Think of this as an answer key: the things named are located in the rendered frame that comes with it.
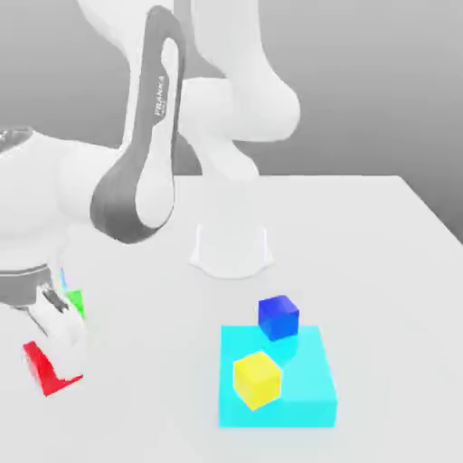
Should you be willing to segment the small green cube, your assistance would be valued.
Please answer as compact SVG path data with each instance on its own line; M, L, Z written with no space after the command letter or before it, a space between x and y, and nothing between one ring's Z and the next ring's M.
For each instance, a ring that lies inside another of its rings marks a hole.
M82 318L86 317L83 295L80 289L71 289L66 291L66 297L71 304L78 310Z

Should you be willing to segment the large cyan box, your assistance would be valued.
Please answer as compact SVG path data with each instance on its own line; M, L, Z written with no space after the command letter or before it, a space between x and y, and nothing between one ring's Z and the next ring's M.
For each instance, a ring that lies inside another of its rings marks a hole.
M234 391L233 363L262 351L282 370L280 397L251 410ZM222 326L218 380L221 428L332 428L337 393L318 326L270 341L259 326Z

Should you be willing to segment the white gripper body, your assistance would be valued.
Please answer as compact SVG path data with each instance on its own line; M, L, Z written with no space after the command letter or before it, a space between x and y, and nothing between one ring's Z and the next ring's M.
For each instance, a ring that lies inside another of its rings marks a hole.
M75 307L30 307L29 317L39 327L36 343L51 362L57 377L70 380L84 373L87 329Z

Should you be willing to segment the small red cube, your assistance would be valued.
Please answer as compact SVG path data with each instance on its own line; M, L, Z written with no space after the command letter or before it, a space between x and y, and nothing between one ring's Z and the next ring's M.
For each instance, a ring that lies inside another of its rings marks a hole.
M45 397L49 397L83 378L82 374L71 379L59 378L46 354L34 341L24 344L23 350L31 374L40 385Z

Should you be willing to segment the small blue cube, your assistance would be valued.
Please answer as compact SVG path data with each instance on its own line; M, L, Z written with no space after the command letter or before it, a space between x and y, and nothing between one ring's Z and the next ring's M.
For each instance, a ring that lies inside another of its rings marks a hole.
M299 309L286 295L262 299L258 304L258 325L272 342L296 335Z

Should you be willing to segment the small yellow cube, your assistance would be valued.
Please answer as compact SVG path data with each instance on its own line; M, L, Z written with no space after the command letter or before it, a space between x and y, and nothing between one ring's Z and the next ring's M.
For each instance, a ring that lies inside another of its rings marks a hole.
M247 407L256 411L280 397L282 369L264 351L257 351L233 363L232 385Z

